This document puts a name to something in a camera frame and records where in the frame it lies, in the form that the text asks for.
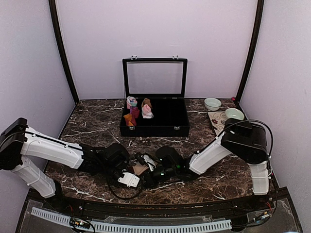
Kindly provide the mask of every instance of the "lid frame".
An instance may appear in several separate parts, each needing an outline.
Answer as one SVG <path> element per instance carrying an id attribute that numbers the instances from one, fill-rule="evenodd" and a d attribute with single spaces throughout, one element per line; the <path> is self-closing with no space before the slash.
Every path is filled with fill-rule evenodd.
<path id="1" fill-rule="evenodd" d="M 182 62 L 183 63 L 183 75 L 182 75 L 182 83 L 181 83 L 181 93 L 174 94 L 140 94 L 140 93 L 130 93 L 129 82 L 128 82 L 128 71 L 127 71 L 127 63 L 131 62 Z M 122 60 L 123 63 L 123 74 L 124 74 L 124 86 L 125 86 L 125 94 L 126 96 L 134 96 L 135 98 L 184 98 L 185 97 L 185 89 L 186 89 L 186 76 L 187 76 L 187 58 L 124 58 Z"/>

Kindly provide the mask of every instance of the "box lid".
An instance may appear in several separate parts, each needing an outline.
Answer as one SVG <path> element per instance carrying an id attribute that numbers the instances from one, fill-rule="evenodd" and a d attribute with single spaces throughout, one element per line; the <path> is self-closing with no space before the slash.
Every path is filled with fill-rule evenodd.
<path id="1" fill-rule="evenodd" d="M 125 58 L 126 96 L 135 98 L 184 98 L 186 58 Z"/>

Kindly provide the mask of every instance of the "sock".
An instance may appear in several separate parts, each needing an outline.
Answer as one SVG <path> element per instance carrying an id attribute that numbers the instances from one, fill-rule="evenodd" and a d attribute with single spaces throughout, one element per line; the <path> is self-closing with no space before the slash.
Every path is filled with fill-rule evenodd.
<path id="1" fill-rule="evenodd" d="M 143 108 L 143 106 L 144 106 L 145 104 L 147 104 L 147 105 L 152 109 L 152 106 L 151 106 L 151 103 L 150 103 L 150 99 L 145 98 L 145 99 L 143 100 L 143 102 L 141 103 L 141 108 Z"/>
<path id="2" fill-rule="evenodd" d="M 140 110 L 137 107 L 133 107 L 133 106 L 130 107 L 130 114 L 132 114 L 134 118 L 138 118 L 139 113 L 140 113 Z"/>
<path id="3" fill-rule="evenodd" d="M 151 112 L 151 108 L 148 104 L 145 104 L 143 108 L 141 109 L 142 117 L 146 119 L 154 118 L 154 115 Z"/>
<path id="4" fill-rule="evenodd" d="M 132 96 L 127 97 L 126 106 L 128 109 L 130 109 L 131 106 L 136 107 L 137 106 L 137 100 Z"/>
<path id="5" fill-rule="evenodd" d="M 137 126 L 135 118 L 132 116 L 132 114 L 127 114 L 127 115 L 124 115 L 123 117 L 125 118 L 125 122 L 127 126 Z"/>

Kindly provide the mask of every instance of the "transparent lid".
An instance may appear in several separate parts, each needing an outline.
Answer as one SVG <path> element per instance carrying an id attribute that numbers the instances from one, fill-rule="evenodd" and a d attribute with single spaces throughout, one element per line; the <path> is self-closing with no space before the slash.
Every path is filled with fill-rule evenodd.
<path id="1" fill-rule="evenodd" d="M 184 97 L 186 74 L 185 61 L 129 60 L 123 64 L 127 96 Z"/>

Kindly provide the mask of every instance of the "light green bowl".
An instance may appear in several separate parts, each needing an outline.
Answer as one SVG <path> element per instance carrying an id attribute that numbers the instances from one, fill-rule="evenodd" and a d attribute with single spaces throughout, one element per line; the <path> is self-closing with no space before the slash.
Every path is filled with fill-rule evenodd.
<path id="1" fill-rule="evenodd" d="M 229 118 L 234 118 L 237 120 L 244 120 L 245 116 L 244 114 L 236 108 L 228 108 L 225 111 L 225 116 L 229 119 Z"/>

